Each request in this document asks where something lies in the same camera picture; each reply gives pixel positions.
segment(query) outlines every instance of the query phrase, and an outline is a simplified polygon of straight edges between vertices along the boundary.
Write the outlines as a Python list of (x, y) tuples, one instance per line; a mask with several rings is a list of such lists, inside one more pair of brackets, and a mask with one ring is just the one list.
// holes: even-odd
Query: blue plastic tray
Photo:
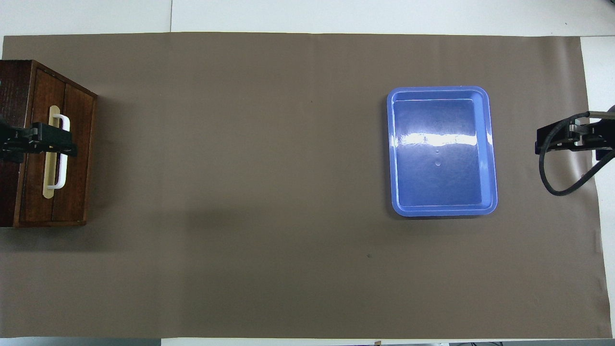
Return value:
[(403, 216), (484, 215), (498, 205), (489, 96), (477, 86), (389, 93), (393, 208)]

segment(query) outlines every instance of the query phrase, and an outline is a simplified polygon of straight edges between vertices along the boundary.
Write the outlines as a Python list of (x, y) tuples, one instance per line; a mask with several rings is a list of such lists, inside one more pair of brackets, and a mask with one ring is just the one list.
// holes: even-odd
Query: wooden drawer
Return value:
[(66, 184), (43, 196), (45, 153), (27, 154), (21, 164), (0, 160), (0, 227), (86, 223), (96, 95), (34, 60), (0, 60), (0, 113), (10, 125), (47, 124), (53, 105), (70, 119), (77, 145)]

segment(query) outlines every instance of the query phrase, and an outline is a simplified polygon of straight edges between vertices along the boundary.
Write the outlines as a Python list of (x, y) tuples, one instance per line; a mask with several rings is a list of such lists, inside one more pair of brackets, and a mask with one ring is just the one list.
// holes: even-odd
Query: drawer front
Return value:
[(68, 157), (66, 185), (54, 193), (53, 221), (85, 221), (94, 98), (66, 85), (62, 114), (71, 120), (77, 156)]
[[(52, 75), (36, 71), (32, 103), (32, 122), (48, 123), (49, 107), (64, 106), (66, 84)], [(21, 222), (49, 222), (52, 220), (54, 199), (42, 195), (45, 154), (27, 155), (26, 175), (23, 183)]]

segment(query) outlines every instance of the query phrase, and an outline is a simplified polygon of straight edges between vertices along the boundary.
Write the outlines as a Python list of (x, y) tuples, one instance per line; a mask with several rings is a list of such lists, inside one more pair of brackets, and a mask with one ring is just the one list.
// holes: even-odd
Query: white handle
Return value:
[[(67, 116), (61, 114), (54, 114), (54, 118), (58, 118), (62, 120), (62, 129), (64, 131), (71, 130), (71, 120), (68, 119)], [(58, 183), (55, 185), (48, 185), (47, 188), (50, 190), (58, 190), (64, 187), (66, 184), (66, 169), (68, 168), (68, 156), (65, 154), (60, 154), (60, 169), (58, 171)]]

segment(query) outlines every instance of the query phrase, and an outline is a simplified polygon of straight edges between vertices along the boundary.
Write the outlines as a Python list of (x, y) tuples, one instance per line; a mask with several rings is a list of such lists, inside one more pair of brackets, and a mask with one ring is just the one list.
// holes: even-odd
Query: table surface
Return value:
[[(50, 13), (61, 16), (61, 20), (49, 25)], [(612, 93), (615, 65), (609, 58), (615, 54), (614, 18), (615, 5), (607, 0), (466, 0), (448, 1), (446, 5), (385, 0), (357, 1), (351, 6), (343, 1), (295, 0), (263, 0), (258, 4), (248, 0), (86, 0), (78, 6), (69, 0), (4, 0), (0, 2), (0, 39), (5, 35), (23, 34), (168, 31), (586, 36), (581, 43), (589, 107), (607, 110), (615, 103)], [(610, 297), (615, 297), (615, 182), (607, 177), (614, 173), (615, 166), (611, 164), (596, 176), (601, 243)], [(613, 326), (614, 320), (615, 314), (611, 311)], [(349, 341), (312, 342), (331, 345)], [(360, 341), (372, 340), (352, 340), (353, 343)]]

